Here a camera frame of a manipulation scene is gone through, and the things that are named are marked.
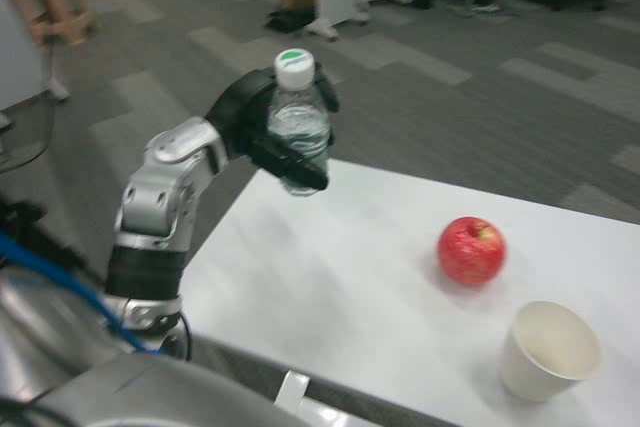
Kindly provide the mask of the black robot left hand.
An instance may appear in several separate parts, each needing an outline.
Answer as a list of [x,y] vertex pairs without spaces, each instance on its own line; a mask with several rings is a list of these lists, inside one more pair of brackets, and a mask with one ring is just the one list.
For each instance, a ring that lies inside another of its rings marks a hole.
[[329,185],[329,114],[339,110],[335,90],[308,52],[278,57],[228,87],[206,120],[221,135],[230,159],[248,157],[294,195]]

